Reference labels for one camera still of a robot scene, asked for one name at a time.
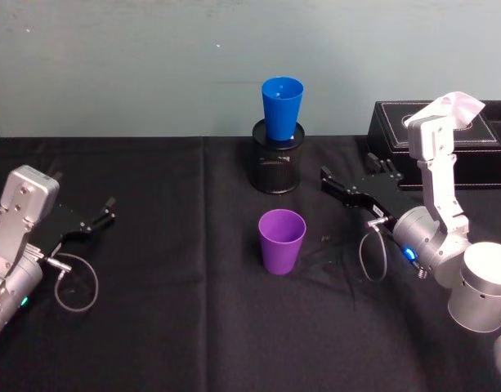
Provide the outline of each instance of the blue led light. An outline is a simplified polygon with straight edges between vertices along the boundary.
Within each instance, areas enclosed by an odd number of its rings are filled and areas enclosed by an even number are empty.
[[[409,247],[403,247],[402,249],[403,255],[409,260],[409,261],[414,261],[417,259],[417,253],[410,249]]]

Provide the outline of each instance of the purple plastic cup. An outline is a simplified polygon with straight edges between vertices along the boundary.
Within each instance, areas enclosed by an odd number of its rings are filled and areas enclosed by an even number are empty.
[[[274,275],[285,275],[293,269],[306,233],[302,217],[290,210],[266,212],[257,225],[265,268]]]

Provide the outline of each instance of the blue plastic cup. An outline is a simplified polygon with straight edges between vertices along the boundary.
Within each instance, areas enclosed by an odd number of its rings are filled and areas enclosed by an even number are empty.
[[[262,85],[266,136],[284,141],[296,130],[303,86],[294,78],[280,76],[268,79]]]

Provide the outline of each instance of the gray cable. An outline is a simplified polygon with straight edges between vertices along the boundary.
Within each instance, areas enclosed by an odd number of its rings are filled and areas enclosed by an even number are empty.
[[[381,282],[385,276],[387,276],[387,269],[388,269],[388,260],[387,260],[387,249],[384,246],[384,240],[382,239],[382,234],[381,231],[377,226],[374,226],[374,230],[377,233],[379,240],[381,241],[381,248],[382,248],[382,258],[383,258],[383,266],[382,266],[382,274],[379,278],[374,279],[372,278],[368,272],[366,271],[365,263],[363,262],[363,243],[365,242],[366,238],[372,233],[369,231],[363,239],[361,239],[361,242],[359,244],[359,262],[361,264],[361,268],[363,269],[363,272],[365,273],[365,277],[370,281],[374,283],[379,283]]]
[[[100,282],[99,282],[99,279],[97,278],[96,271],[92,268],[92,266],[90,265],[90,263],[88,261],[86,261],[85,259],[83,259],[82,257],[73,255],[71,253],[56,253],[56,255],[57,256],[69,257],[69,258],[72,258],[72,259],[75,259],[75,260],[79,260],[82,263],[84,263],[88,267],[88,269],[92,272],[92,275],[94,276],[94,282],[96,283],[96,290],[94,292],[94,298],[92,298],[92,301],[90,302],[90,304],[88,304],[87,306],[85,306],[83,308],[71,308],[70,306],[65,305],[61,301],[61,299],[60,299],[60,295],[59,295],[60,283],[61,283],[61,280],[63,280],[63,279],[62,278],[58,278],[58,280],[56,282],[56,285],[54,286],[54,296],[56,297],[57,303],[60,304],[60,306],[63,309],[68,310],[69,312],[82,313],[82,312],[85,312],[85,311],[89,310],[96,303],[97,296],[98,296],[99,290],[100,290]]]

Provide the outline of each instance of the plastic cup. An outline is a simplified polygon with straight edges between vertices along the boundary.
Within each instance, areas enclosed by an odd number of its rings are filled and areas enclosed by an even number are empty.
[[[268,79],[262,85],[266,136],[285,141],[296,130],[303,86],[294,78],[281,76]]]
[[[274,275],[290,272],[306,233],[305,221],[294,211],[271,210],[261,217],[257,227],[265,268]]]

